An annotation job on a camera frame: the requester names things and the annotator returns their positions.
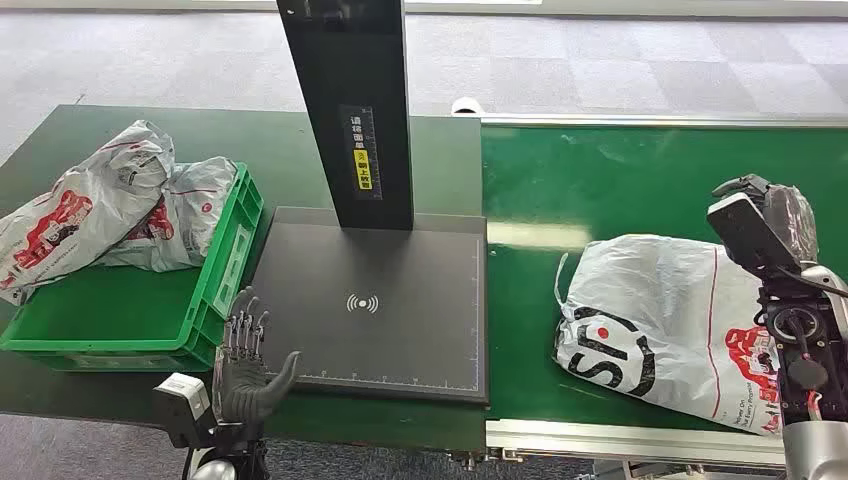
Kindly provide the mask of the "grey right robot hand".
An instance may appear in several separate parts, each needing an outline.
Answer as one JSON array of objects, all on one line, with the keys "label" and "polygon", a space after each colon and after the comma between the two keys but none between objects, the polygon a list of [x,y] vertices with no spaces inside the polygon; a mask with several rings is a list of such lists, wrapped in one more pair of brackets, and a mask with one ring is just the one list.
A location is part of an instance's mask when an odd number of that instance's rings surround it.
[{"label": "grey right robot hand", "polygon": [[720,184],[711,196],[716,202],[707,221],[743,269],[800,272],[818,262],[815,215],[797,187],[747,174]]}]

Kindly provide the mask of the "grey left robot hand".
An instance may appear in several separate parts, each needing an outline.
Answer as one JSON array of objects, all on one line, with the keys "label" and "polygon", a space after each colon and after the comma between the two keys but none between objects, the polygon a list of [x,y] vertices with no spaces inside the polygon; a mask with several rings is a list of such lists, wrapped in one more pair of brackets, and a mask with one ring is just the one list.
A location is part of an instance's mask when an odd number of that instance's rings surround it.
[{"label": "grey left robot hand", "polygon": [[270,312],[259,306],[260,297],[248,286],[236,294],[225,318],[212,387],[212,407],[222,423],[263,423],[297,379],[299,351],[288,353],[278,372],[268,369],[262,345]]}]

